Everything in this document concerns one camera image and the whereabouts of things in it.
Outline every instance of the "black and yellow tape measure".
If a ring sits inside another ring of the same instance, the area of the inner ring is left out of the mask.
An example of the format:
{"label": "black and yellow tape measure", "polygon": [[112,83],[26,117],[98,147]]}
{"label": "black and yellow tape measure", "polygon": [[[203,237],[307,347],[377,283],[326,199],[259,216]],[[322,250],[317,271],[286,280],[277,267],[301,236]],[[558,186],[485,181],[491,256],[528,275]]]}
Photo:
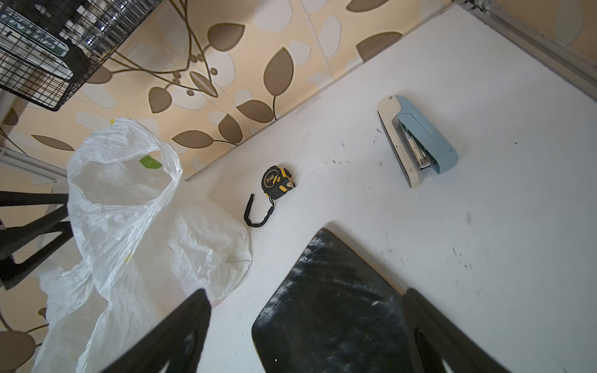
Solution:
{"label": "black and yellow tape measure", "polygon": [[285,195],[287,191],[294,188],[293,179],[291,179],[292,175],[288,172],[285,168],[280,168],[278,166],[270,167],[263,178],[261,178],[261,188],[265,192],[265,195],[269,198],[269,202],[272,203],[272,207],[269,208],[267,211],[267,215],[265,219],[261,223],[252,223],[249,219],[249,213],[251,212],[251,205],[253,204],[253,198],[255,197],[254,194],[251,194],[249,198],[249,202],[247,203],[247,208],[245,209],[245,222],[250,227],[261,227],[267,222],[270,215],[272,215],[274,209],[274,199],[278,199],[281,196]]}

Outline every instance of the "beige wall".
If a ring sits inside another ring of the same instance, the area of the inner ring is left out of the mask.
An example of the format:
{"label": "beige wall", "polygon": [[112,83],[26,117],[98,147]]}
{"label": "beige wall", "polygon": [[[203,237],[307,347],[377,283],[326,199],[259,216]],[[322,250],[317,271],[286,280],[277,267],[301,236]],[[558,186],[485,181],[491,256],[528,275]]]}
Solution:
{"label": "beige wall", "polygon": [[173,145],[188,176],[272,123],[274,95],[276,117],[288,113],[449,2],[190,0],[187,28],[181,2],[164,0],[58,112],[29,105],[2,127],[66,168],[92,131],[133,118]]}
{"label": "beige wall", "polygon": [[[11,192],[50,193],[51,185],[32,185],[31,176],[12,168],[0,165],[0,190]],[[0,207],[0,218],[7,227],[23,226],[45,215],[47,206],[9,206]],[[37,241],[31,242],[15,253],[16,262],[27,258],[37,249]],[[38,310],[45,307],[48,297],[39,289],[39,280],[26,278],[14,288],[6,291],[0,289],[0,311],[12,329],[27,331],[46,323],[38,315]],[[0,324],[0,331],[5,330]],[[36,343],[44,340],[47,328],[31,332]],[[33,367],[33,359],[26,362],[19,373],[27,373]]]}
{"label": "beige wall", "polygon": [[493,3],[597,64],[597,1],[493,0]]}

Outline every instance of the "black leather pad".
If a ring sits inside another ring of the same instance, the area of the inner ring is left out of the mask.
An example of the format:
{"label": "black leather pad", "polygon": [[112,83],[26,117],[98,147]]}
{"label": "black leather pad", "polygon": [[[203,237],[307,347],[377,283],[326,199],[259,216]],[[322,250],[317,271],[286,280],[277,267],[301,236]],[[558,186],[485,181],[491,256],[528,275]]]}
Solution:
{"label": "black leather pad", "polygon": [[412,372],[402,296],[321,229],[251,330],[273,372]]}

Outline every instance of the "stapler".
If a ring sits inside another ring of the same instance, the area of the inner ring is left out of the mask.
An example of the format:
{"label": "stapler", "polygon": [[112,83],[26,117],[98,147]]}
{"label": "stapler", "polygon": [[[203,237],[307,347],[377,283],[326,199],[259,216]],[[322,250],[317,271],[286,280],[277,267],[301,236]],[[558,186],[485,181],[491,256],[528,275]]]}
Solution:
{"label": "stapler", "polygon": [[406,97],[386,96],[377,113],[411,188],[422,181],[421,170],[442,174],[458,163],[453,146]]}

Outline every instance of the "blue stapler arm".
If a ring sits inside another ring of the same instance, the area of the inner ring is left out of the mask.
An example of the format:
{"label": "blue stapler arm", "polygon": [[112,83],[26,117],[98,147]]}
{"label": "blue stapler arm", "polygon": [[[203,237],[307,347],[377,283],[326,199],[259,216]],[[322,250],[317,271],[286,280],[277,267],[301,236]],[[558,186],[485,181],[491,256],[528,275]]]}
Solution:
{"label": "blue stapler arm", "polygon": [[435,159],[432,168],[438,174],[448,171],[458,163],[458,153],[437,128],[404,96],[396,96],[402,109],[398,119]]}

